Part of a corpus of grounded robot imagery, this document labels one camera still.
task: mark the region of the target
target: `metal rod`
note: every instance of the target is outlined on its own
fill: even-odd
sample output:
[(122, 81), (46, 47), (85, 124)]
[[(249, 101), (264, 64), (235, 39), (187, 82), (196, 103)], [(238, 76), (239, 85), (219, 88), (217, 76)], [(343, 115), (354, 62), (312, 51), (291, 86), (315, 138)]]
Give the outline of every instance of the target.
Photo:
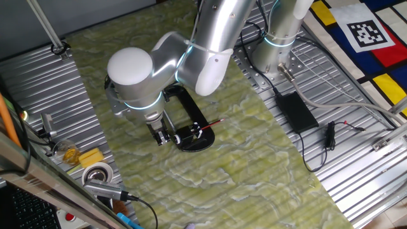
[(61, 40), (59, 39), (58, 35), (53, 30), (50, 21), (48, 21), (48, 19), (45, 16), (43, 10), (39, 6), (37, 0), (27, 0), (27, 2), (30, 5), (33, 12), (36, 14), (39, 22), (41, 22), (41, 25), (43, 25), (44, 30), (48, 34), (48, 36), (50, 37), (53, 45), (55, 45), (55, 47), (57, 49), (63, 48), (64, 46), (63, 46)]
[(398, 114), (407, 108), (407, 96), (401, 99), (396, 105), (389, 109), (393, 114)]
[(167, 118), (167, 121), (170, 124), (172, 131), (174, 131), (174, 133), (177, 132), (176, 127), (174, 126), (174, 124), (172, 123), (172, 121), (170, 119), (170, 116), (167, 114), (167, 112), (165, 110), (163, 110), (163, 113), (164, 113), (165, 117)]

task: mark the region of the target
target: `metal grated platform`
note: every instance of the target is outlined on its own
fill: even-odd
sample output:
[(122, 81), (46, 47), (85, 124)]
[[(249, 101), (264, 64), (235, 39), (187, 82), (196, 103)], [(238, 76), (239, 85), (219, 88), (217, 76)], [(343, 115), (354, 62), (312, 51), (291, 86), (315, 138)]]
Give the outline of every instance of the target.
[[(6, 60), (0, 63), (0, 76), (13, 98), (28, 112), (27, 122), (34, 129), (42, 128), (41, 113), (51, 114), (58, 132), (55, 142), (70, 139), (81, 152), (98, 147), (113, 169), (112, 182), (122, 184), (78, 68), (70, 51), (67, 52), (70, 56), (67, 61), (51, 53), (49, 46)], [(64, 171), (72, 168), (57, 164)], [(80, 185), (83, 171), (81, 168), (71, 174)], [(129, 218), (137, 221), (130, 202), (126, 206)]]
[[(266, 10), (270, 11), (273, 1), (264, 0), (264, 2)], [(262, 28), (264, 27), (263, 18), (257, 7), (254, 7), (247, 21), (259, 24)], [(245, 26), (242, 34), (245, 43), (256, 39), (258, 36), (256, 28), (248, 25)], [(300, 31), (299, 36), (304, 35), (306, 34)], [(339, 71), (332, 61), (315, 47), (296, 41), (291, 57), (294, 57), (296, 63), (298, 63), (297, 59), (300, 59), (316, 73), (306, 68), (303, 63), (300, 64), (301, 66), (297, 64), (289, 66), (295, 73), (297, 84), (312, 101), (321, 104), (352, 102), (355, 101), (354, 98), (359, 102), (372, 101), (360, 85)], [(260, 87), (256, 83), (252, 69), (248, 68), (246, 61), (241, 62), (244, 59), (242, 52), (236, 50), (233, 58), (251, 82), (255, 91), (263, 99), (267, 108), (286, 131), (290, 140), (301, 152), (300, 138), (293, 132), (277, 107), (272, 89), (263, 89), (264, 85)], [(276, 80), (273, 81), (273, 84), (282, 94), (294, 91), (292, 84), (287, 80)], [(377, 152), (372, 148), (372, 145), (381, 137), (390, 134), (389, 131), (385, 130), (390, 128), (389, 124), (378, 112), (371, 113), (371, 111), (360, 107), (321, 109), (309, 106), (308, 108), (319, 122), (319, 128), (302, 133), (305, 144), (305, 158), (312, 169), (318, 167), (322, 162), (325, 131), (328, 122), (347, 120), (355, 126), (367, 129), (365, 132), (357, 132), (346, 125), (337, 125), (335, 128), (336, 148), (334, 151), (328, 151), (326, 165), (315, 173), (339, 209), (355, 228), (363, 227), (375, 216), (407, 195), (407, 188), (404, 187), (402, 195), (386, 201), (385, 204), (379, 207), (372, 208), (407, 181), (407, 171), (405, 169), (407, 166), (406, 148)]]
[[(264, 0), (264, 2), (266, 10), (270, 11), (273, 1)], [(248, 21), (264, 27), (257, 7), (252, 10)], [(254, 27), (245, 26), (243, 35), (244, 41), (247, 42), (256, 38), (258, 32)], [(309, 99), (319, 103), (350, 102), (352, 100), (326, 83), (328, 81), (337, 88), (343, 87), (347, 94), (358, 101), (369, 100), (363, 90), (344, 73), (337, 70), (319, 50), (296, 42), (293, 53), (295, 54), (293, 57), (298, 57), (320, 75), (320, 77), (316, 76), (305, 66), (296, 69), (298, 72), (295, 74), (296, 81)], [(240, 59), (237, 56), (234, 58), (267, 108), (301, 151), (300, 138), (291, 130), (276, 106), (272, 90), (264, 90), (259, 87)], [(52, 114), (55, 126), (58, 128), (57, 139), (69, 138), (76, 142), (81, 151), (99, 147), (114, 170), (113, 181), (122, 182), (72, 56), (70, 60), (63, 62), (49, 52), (49, 47), (40, 48), (0, 63), (0, 75), (17, 102), (28, 111), (30, 115), (28, 122), (34, 128), (41, 128), (40, 113)], [(287, 81), (275, 82), (275, 84), (283, 94), (294, 91)], [(407, 195), (404, 192), (403, 195), (389, 200), (381, 207), (371, 209), (375, 203), (385, 199), (407, 181), (405, 170), (407, 152), (404, 148), (396, 148), (390, 152), (376, 152), (371, 147), (377, 139), (390, 133), (385, 130), (388, 126), (377, 120), (380, 114), (372, 115), (367, 110), (357, 107), (309, 108), (320, 124), (319, 128), (303, 134), (305, 157), (311, 168), (321, 164), (324, 132), (329, 121), (347, 120), (355, 126), (367, 128), (366, 132), (356, 132), (346, 126), (338, 125), (336, 127), (336, 148), (328, 153), (326, 166), (316, 173), (337, 206), (355, 228), (364, 226), (376, 215)], [(69, 170), (67, 165), (60, 164), (60, 166), (64, 170)], [(82, 172), (83, 170), (79, 170), (73, 173), (72, 177), (80, 182)], [(135, 219), (132, 206), (128, 203), (127, 206), (131, 208), (132, 219)], [(362, 220), (355, 222), (354, 220), (358, 216), (363, 216)]]

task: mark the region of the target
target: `black keyboard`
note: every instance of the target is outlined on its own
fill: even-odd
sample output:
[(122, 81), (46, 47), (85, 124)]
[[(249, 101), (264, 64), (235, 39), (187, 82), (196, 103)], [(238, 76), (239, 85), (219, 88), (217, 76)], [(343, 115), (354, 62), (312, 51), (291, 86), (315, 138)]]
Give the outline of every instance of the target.
[(6, 188), (8, 190), (1, 188), (0, 196), (4, 198), (4, 194), (6, 194), (6, 196), (11, 197), (14, 219), (17, 220), (17, 222), (14, 222), (13, 228), (60, 229), (56, 208), (53, 205), (20, 188), (10, 185)]

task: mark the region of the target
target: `gray cable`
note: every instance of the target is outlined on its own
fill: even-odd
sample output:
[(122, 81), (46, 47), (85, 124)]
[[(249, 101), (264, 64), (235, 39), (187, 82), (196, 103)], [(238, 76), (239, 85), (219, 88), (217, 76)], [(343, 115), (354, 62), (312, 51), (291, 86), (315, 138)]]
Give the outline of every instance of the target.
[(298, 95), (300, 95), (300, 97), (311, 106), (315, 106), (317, 108), (341, 108), (341, 107), (346, 107), (346, 106), (364, 106), (364, 107), (367, 107), (367, 108), (372, 108), (372, 109), (381, 111), (383, 114), (386, 114), (389, 117), (393, 118), (400, 125), (404, 124), (403, 121), (401, 121), (395, 114), (390, 113), (386, 109), (383, 109), (383, 108), (378, 107), (378, 106), (373, 105), (373, 104), (368, 104), (368, 103), (364, 103), (364, 102), (346, 102), (346, 103), (342, 103), (342, 104), (318, 104), (318, 103), (314, 103), (314, 102), (312, 102), (311, 100), (309, 100), (308, 98), (305, 97), (305, 95), (301, 92), (299, 86), (297, 85), (297, 82), (295, 82), (295, 80), (293, 80), (291, 83), (293, 84), (295, 90), (298, 92)]

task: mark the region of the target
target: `yellow object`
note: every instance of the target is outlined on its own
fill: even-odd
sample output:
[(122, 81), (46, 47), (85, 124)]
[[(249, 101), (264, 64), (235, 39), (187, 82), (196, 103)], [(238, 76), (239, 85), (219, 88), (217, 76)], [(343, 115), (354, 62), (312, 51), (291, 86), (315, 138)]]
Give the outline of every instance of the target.
[(335, 17), (333, 17), (328, 7), (322, 1), (312, 3), (311, 9), (325, 25), (331, 25), (336, 22)]
[(79, 162), (83, 168), (93, 165), (96, 162), (103, 160), (103, 154), (98, 148), (92, 149), (79, 157)]
[(18, 140), (17, 133), (15, 132), (13, 121), (11, 120), (10, 113), (8, 112), (6, 102), (0, 94), (0, 115), (3, 118), (4, 126), (6, 127), (8, 137), (21, 148), (20, 141)]
[(62, 160), (70, 165), (76, 165), (79, 162), (79, 157), (80, 153), (77, 149), (69, 149)]
[[(393, 104), (400, 102), (401, 99), (406, 97), (406, 92), (388, 74), (377, 76), (373, 81), (382, 89)], [(403, 114), (407, 115), (407, 108), (403, 110)]]

